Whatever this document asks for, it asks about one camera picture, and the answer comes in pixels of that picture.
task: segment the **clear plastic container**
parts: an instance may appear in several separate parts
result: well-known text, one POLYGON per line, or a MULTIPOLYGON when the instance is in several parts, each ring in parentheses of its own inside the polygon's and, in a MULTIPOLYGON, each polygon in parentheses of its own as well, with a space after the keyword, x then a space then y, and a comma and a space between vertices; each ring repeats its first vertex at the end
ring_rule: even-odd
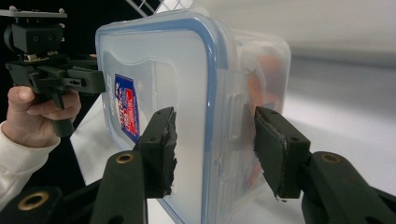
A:
POLYGON ((114 22, 96 33, 106 126, 134 147, 152 114, 177 112, 177 223, 227 223, 265 187, 253 152, 255 105, 281 112, 290 66, 280 38, 233 31, 193 10, 114 22))

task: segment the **product label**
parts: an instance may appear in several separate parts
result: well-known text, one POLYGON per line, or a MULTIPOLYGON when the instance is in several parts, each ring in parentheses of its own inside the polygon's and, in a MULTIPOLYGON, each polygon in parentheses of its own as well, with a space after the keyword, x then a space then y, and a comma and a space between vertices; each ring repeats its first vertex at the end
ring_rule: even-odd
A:
POLYGON ((139 114, 134 81, 116 74, 115 95, 122 131, 135 143, 139 139, 139 114))

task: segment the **human hand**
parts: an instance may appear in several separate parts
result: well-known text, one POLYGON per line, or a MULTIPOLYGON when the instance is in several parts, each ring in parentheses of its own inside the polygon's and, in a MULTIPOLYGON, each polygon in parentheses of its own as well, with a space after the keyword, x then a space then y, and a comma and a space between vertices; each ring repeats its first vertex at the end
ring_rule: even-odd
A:
POLYGON ((52 100, 34 105, 35 94, 29 87, 13 87, 8 92, 7 121, 3 133, 13 142, 26 147, 46 147, 55 137, 52 120, 74 121, 81 109, 77 91, 64 96, 64 110, 52 100))

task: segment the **gold screw insert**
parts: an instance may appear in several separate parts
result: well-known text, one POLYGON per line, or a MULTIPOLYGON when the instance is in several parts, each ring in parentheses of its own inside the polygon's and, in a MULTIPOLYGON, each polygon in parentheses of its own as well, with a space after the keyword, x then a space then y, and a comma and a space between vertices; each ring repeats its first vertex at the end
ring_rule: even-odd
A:
POLYGON ((32 193, 20 201, 18 208, 22 211, 30 211, 41 206, 49 197, 46 191, 32 193))
POLYGON ((323 154, 323 155, 321 155, 321 158, 328 163, 340 163, 341 162, 341 159, 338 156, 331 154, 331 153, 323 154))
POLYGON ((116 158, 116 162, 119 164, 124 164, 124 163, 128 163, 130 161, 132 161, 134 159, 134 155, 132 155, 131 153, 127 152, 124 154, 119 155, 116 158))

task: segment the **black metal mount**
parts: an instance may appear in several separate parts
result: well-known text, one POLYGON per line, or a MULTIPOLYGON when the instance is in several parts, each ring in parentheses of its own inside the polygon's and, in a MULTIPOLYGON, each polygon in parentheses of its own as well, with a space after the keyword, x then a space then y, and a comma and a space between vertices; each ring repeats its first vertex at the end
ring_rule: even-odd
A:
POLYGON ((28 189, 4 208, 0 223, 147 223, 147 198, 172 191, 175 117, 173 107, 155 113, 133 150, 108 159, 101 180, 67 196, 56 187, 28 189))
MULTIPOLYGON (((20 56, 18 61, 6 63, 6 68, 15 86, 32 88, 36 103, 52 99, 56 106, 64 109, 62 96, 66 91, 106 91, 104 76, 97 71, 95 58, 71 60, 58 54, 64 40, 63 27, 53 19, 66 18, 63 10, 48 13, 10 7, 10 10, 0 10, 0 16, 15 18, 5 30, 4 39, 8 48, 20 56)), ((69 119, 52 123, 60 137, 70 136, 74 131, 69 119)))
POLYGON ((396 223, 396 198, 370 187, 352 164, 331 152, 309 152, 310 141, 279 113, 256 108, 255 152, 276 197, 304 192, 306 223, 396 223))

